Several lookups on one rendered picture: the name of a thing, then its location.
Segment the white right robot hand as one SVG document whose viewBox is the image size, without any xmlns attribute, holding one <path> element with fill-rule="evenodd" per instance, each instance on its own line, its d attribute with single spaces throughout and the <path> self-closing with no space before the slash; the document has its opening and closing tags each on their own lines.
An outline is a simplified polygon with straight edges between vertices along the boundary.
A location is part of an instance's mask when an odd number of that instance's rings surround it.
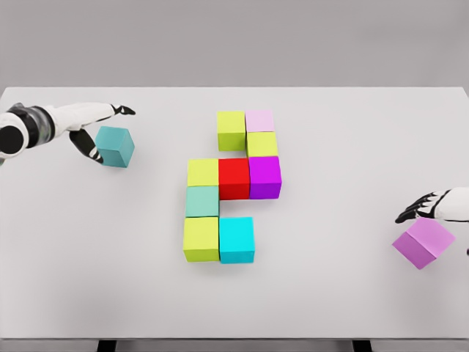
<svg viewBox="0 0 469 352">
<path fill-rule="evenodd" d="M 394 222 L 401 224 L 417 218 L 469 223 L 469 186 L 425 194 L 407 206 Z"/>
</svg>

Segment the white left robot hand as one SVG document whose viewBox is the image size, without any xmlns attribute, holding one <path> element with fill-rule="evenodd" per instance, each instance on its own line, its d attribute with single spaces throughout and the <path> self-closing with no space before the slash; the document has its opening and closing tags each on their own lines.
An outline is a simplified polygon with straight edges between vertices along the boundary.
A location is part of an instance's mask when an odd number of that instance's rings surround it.
<svg viewBox="0 0 469 352">
<path fill-rule="evenodd" d="M 118 114 L 135 115 L 136 112 L 128 106 L 110 103 L 75 103 L 60 107 L 56 116 L 55 137 L 68 132 L 70 141 L 82 155 L 103 164 L 103 157 L 85 127 Z"/>
</svg>

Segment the orchid purple cube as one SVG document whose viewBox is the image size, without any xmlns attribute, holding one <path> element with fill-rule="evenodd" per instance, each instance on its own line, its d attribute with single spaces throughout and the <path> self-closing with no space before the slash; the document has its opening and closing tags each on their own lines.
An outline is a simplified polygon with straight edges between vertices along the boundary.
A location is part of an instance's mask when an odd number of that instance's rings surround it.
<svg viewBox="0 0 469 352">
<path fill-rule="evenodd" d="M 393 243 L 418 270 L 426 268 L 447 250 L 456 237 L 433 219 L 418 218 Z"/>
</svg>

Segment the teal cube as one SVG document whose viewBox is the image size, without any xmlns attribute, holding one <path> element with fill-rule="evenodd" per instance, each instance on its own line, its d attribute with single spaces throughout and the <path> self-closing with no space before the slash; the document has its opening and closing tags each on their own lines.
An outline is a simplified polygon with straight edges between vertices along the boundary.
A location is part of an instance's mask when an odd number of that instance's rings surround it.
<svg viewBox="0 0 469 352">
<path fill-rule="evenodd" d="M 135 150 L 127 128 L 101 126 L 95 144 L 104 166 L 127 168 Z"/>
</svg>

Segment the yellow-green cube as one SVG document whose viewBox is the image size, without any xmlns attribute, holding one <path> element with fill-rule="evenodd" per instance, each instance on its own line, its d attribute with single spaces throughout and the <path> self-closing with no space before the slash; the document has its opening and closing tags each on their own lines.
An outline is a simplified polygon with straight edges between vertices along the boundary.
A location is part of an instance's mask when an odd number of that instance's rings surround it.
<svg viewBox="0 0 469 352">
<path fill-rule="evenodd" d="M 218 262 L 219 218 L 185 218 L 182 248 L 189 263 Z"/>
<path fill-rule="evenodd" d="M 248 132 L 246 152 L 249 158 L 278 156 L 276 133 L 273 131 Z"/>
<path fill-rule="evenodd" d="M 218 159 L 188 160 L 187 186 L 218 186 Z"/>
<path fill-rule="evenodd" d="M 245 150 L 245 112 L 218 111 L 217 137 L 219 151 Z"/>
</svg>

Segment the mint green cube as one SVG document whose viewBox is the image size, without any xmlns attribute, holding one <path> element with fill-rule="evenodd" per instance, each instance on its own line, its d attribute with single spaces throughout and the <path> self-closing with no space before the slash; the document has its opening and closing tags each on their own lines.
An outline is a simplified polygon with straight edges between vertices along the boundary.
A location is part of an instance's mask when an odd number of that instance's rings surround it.
<svg viewBox="0 0 469 352">
<path fill-rule="evenodd" d="M 187 218 L 218 217 L 219 190 L 217 186 L 190 186 L 186 189 Z"/>
</svg>

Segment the red cube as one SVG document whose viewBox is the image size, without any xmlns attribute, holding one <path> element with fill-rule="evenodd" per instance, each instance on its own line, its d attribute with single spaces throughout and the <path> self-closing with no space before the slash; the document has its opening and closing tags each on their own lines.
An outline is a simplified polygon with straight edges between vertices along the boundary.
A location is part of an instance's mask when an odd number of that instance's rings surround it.
<svg viewBox="0 0 469 352">
<path fill-rule="evenodd" d="M 220 200 L 248 199 L 250 172 L 247 158 L 221 158 L 218 160 Z"/>
</svg>

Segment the pale pink cube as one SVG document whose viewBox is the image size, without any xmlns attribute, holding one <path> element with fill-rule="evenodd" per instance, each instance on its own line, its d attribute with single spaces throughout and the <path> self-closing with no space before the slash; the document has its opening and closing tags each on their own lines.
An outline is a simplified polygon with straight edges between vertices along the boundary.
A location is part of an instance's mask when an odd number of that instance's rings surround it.
<svg viewBox="0 0 469 352">
<path fill-rule="evenodd" d="M 249 133 L 272 132 L 275 130 L 273 112 L 271 110 L 246 110 L 245 126 Z"/>
</svg>

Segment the vivid purple cube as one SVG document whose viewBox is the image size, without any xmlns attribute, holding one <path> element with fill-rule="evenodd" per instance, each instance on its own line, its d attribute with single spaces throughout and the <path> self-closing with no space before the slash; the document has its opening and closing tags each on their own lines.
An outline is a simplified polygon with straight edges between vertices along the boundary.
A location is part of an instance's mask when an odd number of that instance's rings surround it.
<svg viewBox="0 0 469 352">
<path fill-rule="evenodd" d="M 278 199 L 282 177 L 278 156 L 250 157 L 249 199 Z"/>
</svg>

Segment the bright cyan cube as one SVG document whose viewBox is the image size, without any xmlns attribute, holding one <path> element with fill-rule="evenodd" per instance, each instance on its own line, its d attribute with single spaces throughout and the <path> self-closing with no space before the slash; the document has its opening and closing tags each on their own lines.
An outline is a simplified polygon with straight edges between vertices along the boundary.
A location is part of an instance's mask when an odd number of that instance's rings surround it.
<svg viewBox="0 0 469 352">
<path fill-rule="evenodd" d="M 255 251 L 252 217 L 220 217 L 219 254 L 222 264 L 252 263 Z"/>
</svg>

